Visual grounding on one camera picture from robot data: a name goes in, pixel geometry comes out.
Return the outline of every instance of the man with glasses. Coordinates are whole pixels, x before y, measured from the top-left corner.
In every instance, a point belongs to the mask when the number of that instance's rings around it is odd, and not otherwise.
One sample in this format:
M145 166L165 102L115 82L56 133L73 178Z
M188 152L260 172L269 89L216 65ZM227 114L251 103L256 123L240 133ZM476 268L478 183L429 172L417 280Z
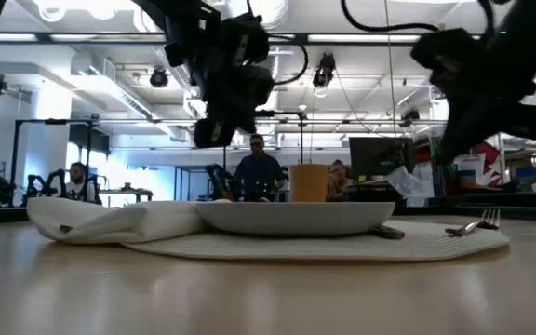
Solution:
M251 135L251 155L243 158L234 177L242 182L246 201L275 199L275 191L285 184L285 176L278 161L264 151L264 138Z

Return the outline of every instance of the ceiling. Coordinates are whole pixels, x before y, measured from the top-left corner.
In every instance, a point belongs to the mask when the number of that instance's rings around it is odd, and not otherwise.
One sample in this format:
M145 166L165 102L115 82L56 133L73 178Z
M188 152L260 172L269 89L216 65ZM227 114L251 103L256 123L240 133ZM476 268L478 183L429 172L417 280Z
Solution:
M225 3L217 6L226 13ZM366 24L385 25L406 22L425 22L445 25L447 28L463 27L472 34L481 34L485 25L482 10L477 2L446 4L411 3L389 0L348 0L353 16ZM495 7L498 21L509 6ZM70 33L135 33L131 11L119 11L110 20L97 20L85 10L68 10L58 22L45 22L39 17L38 6L33 0L8 0L0 20L0 32L70 32ZM288 11L283 22L273 29L280 33L359 33L342 15L338 0L288 0ZM308 47L310 69L299 81L280 87L275 93L275 108L297 111L306 106L310 119L391 119L409 107L417 108L421 119L429 118L428 71L419 66L409 55L410 47ZM139 99L150 106L178 105L183 103L183 90L176 80L169 80L163 89L151 88L148 80L155 66L164 65L162 55L152 47L96 46L75 47L74 51L87 51L97 57L110 60L116 69L116 80L127 87ZM290 78L302 67L303 56L297 47L273 47L278 51L278 77ZM318 98L312 87L313 71L322 54L333 53L337 61L337 75L328 87L326 97ZM110 114L127 113L128 108L105 97L103 93L88 92L102 101ZM75 104L75 109L88 112L88 105ZM380 132L391 132L382 126ZM156 128L122 126L114 131L129 135L159 133ZM297 126L276 126L278 132L298 132ZM361 126L316 126L314 132L365 132Z

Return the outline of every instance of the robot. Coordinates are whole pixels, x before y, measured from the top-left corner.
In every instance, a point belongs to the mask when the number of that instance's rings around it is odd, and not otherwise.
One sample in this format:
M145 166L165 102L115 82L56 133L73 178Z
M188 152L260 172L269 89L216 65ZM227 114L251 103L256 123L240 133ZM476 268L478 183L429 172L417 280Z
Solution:
M253 65L268 56L269 34L261 27L261 17L249 12L221 20L220 13L201 0L133 1L163 28L169 63L189 68L192 84L208 103L208 117L195 126L196 146L228 145L237 128L255 132L255 108L267 101L276 84L269 70ZM536 140L536 106L521 103L536 90L536 0L493 0L497 5L513 2L499 29L490 0L477 1L488 24L475 40L462 29L440 32L423 23L369 27L353 19L346 0L341 0L346 19L358 29L431 31L411 56L432 70L431 82L448 98L441 151L446 161L498 132ZM0 0L0 13L4 2Z

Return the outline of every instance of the man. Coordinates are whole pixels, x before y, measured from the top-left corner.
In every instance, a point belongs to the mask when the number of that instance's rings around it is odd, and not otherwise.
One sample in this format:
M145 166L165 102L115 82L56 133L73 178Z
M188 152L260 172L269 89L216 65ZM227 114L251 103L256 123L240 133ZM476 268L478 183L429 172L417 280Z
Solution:
M260 197L274 201L275 191L285 184L283 170L274 157L264 152L261 135L251 135L249 142L251 155L241 160L234 177L243 182L247 201L258 201Z
M84 201L84 180L86 179L86 166L82 163L72 163L70 167L70 181L65 184L67 197L73 200ZM88 183L88 202L96 203L96 190L92 182Z

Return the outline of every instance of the desk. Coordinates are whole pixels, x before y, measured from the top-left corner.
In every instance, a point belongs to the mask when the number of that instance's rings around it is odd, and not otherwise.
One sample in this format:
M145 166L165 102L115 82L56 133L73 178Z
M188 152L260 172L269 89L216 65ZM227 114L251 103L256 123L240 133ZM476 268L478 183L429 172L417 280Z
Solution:
M124 195L136 195L136 202L141 202L141 198L143 196L146 196L148 198L148 201L153 201L153 193L152 191L148 190L100 190L99 194L107 194L107 195L113 195L113 194L124 194ZM111 206L111 198L108 199L108 206Z
M472 218L407 218L462 224ZM0 224L0 335L536 334L536 222L431 263L187 261Z

